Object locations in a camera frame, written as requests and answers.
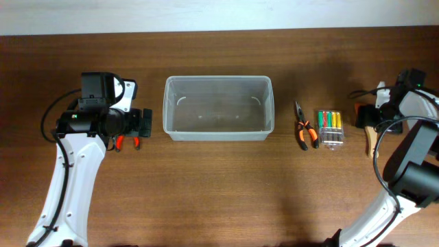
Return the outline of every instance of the clear plastic bin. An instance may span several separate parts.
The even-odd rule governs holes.
[[[274,129],[266,76],[171,76],[163,129],[174,141],[263,141]]]

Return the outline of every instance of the white background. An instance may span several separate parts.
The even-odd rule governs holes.
[[[0,0],[0,35],[439,24],[439,0]]]

